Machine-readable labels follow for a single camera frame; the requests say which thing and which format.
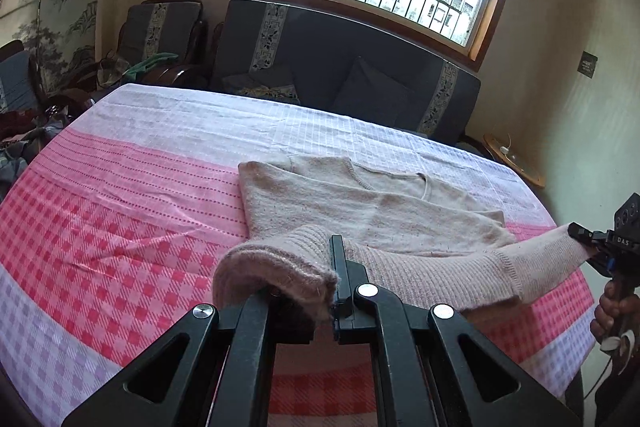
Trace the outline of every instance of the bed sheet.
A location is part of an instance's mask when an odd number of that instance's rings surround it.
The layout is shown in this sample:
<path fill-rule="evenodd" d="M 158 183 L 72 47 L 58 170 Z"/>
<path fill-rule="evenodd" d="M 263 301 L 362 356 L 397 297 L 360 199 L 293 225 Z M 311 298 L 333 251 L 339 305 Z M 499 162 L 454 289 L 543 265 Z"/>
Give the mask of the bed sheet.
<path fill-rule="evenodd" d="M 0 206 L 0 360 L 46 427 L 209 301 L 218 260 L 247 236 L 238 162 L 273 152 L 427 172 L 502 209 L 519 240 L 554 226 L 510 169 L 409 133 L 281 103 L 121 87 L 53 140 Z M 484 333 L 559 396 L 593 346 L 592 311 L 577 271 Z M 276 356 L 271 426 L 376 424 L 366 353 L 301 368 L 310 357 L 297 349 Z"/>

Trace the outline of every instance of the folded sweater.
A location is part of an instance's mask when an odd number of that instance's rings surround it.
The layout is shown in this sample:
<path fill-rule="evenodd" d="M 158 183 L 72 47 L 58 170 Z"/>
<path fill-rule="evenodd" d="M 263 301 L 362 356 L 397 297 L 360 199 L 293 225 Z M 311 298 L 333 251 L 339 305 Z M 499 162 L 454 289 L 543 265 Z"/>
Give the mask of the folded sweater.
<path fill-rule="evenodd" d="M 250 240 L 216 268 L 218 306 L 271 284 L 325 318 L 338 280 L 328 247 L 333 233 L 372 283 L 423 308 L 449 303 L 476 323 L 544 295 L 593 253 L 566 227 L 517 243 L 501 212 L 421 173 L 309 156 L 238 168 Z"/>

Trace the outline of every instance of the silver screw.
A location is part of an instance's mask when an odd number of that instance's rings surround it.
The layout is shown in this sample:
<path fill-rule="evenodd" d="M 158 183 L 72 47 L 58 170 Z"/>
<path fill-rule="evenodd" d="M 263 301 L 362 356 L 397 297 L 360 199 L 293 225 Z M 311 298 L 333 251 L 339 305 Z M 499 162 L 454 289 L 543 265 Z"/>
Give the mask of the silver screw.
<path fill-rule="evenodd" d="M 433 309 L 433 314 L 439 319 L 450 319 L 453 317 L 453 308 L 448 304 L 438 304 Z"/>
<path fill-rule="evenodd" d="M 213 314 L 213 306 L 211 304 L 198 304 L 193 309 L 193 316 L 197 319 L 206 319 Z"/>
<path fill-rule="evenodd" d="M 378 287 L 374 284 L 361 284 L 358 286 L 358 293 L 363 297 L 373 297 L 373 295 L 377 295 Z"/>

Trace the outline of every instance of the beige sweater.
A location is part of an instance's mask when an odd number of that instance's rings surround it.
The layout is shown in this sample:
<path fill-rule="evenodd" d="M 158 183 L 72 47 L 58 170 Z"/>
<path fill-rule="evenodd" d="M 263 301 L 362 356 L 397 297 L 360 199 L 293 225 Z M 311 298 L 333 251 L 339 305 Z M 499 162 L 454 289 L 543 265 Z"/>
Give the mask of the beige sweater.
<path fill-rule="evenodd" d="M 251 239 L 216 268 L 218 306 L 268 283 L 326 317 L 337 283 L 332 233 L 343 236 L 347 258 L 364 264 L 371 282 L 402 301 L 423 308 L 446 302 L 475 311 L 477 321 L 544 295 L 592 253 L 566 227 L 516 243 L 500 211 L 425 174 L 310 156 L 238 168 Z"/>

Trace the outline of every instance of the wooden table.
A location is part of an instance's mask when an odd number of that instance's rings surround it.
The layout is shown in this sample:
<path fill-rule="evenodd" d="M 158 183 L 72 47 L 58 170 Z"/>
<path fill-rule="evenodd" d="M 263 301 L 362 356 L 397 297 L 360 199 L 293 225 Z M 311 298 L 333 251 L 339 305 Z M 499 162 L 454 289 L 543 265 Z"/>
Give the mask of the wooden table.
<path fill-rule="evenodd" d="M 513 169 L 517 174 L 537 188 L 545 188 L 545 177 L 534 169 L 526 159 L 520 154 L 517 154 L 513 148 L 509 149 L 507 153 L 504 153 L 500 148 L 506 147 L 506 144 L 501 143 L 493 134 L 485 134 L 483 136 L 484 142 L 487 147 L 491 149 L 498 160 Z"/>

